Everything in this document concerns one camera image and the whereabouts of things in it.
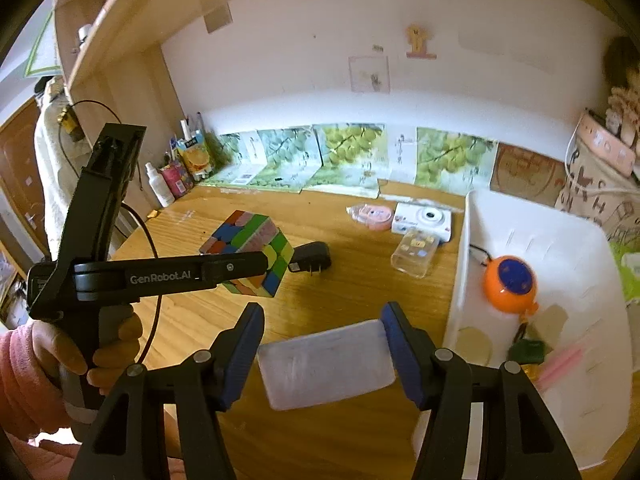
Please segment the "clear plastic box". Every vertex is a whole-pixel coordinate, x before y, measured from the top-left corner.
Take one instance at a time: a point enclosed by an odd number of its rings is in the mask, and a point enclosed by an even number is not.
[[[411,228],[391,256],[391,266],[414,278],[424,278],[439,244],[437,236]]]
[[[261,345],[258,365],[274,410],[349,399],[396,380],[379,319]]]

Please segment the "gripper handle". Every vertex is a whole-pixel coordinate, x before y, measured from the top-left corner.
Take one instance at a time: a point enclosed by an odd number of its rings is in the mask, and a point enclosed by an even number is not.
[[[130,304],[87,308],[66,314],[56,322],[80,351],[89,368],[95,368],[94,353],[98,348],[118,340],[118,328],[133,315]],[[82,442],[89,426],[94,421],[104,397],[100,390],[91,386],[83,376],[60,366],[60,383],[65,409],[72,420],[71,430],[76,440]]]

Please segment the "white wall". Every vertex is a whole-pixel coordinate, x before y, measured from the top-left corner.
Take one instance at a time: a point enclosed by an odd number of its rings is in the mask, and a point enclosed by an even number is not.
[[[220,133],[323,121],[432,126],[556,158],[580,111],[604,111],[602,54],[617,25],[580,0],[232,0],[162,51],[185,113]],[[437,60],[407,59],[404,30]],[[389,57],[391,94],[350,91],[349,56]]]
[[[53,0],[44,0],[30,17],[0,66],[0,124],[33,96],[39,77],[24,78],[29,53],[51,11]]]

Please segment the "plush toy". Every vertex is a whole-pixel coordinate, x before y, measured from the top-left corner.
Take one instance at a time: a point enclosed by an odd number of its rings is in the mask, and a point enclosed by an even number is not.
[[[409,25],[406,28],[406,40],[411,45],[411,52],[407,52],[406,56],[419,59],[436,59],[435,54],[427,52],[427,40],[429,35],[427,31],[420,25]]]
[[[607,82],[612,85],[607,129],[620,136],[640,156],[640,53],[630,38],[615,38],[604,57]]]

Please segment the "white cloth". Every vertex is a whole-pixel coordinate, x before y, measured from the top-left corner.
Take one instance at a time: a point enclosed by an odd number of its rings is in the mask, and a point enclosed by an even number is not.
[[[44,229],[53,260],[58,258],[66,212],[78,182],[58,142],[58,115],[68,104],[63,88],[62,78],[59,76],[47,83],[34,135],[36,161],[44,190]],[[89,142],[86,139],[73,142],[64,130],[61,138],[65,153],[79,171],[89,159]]]

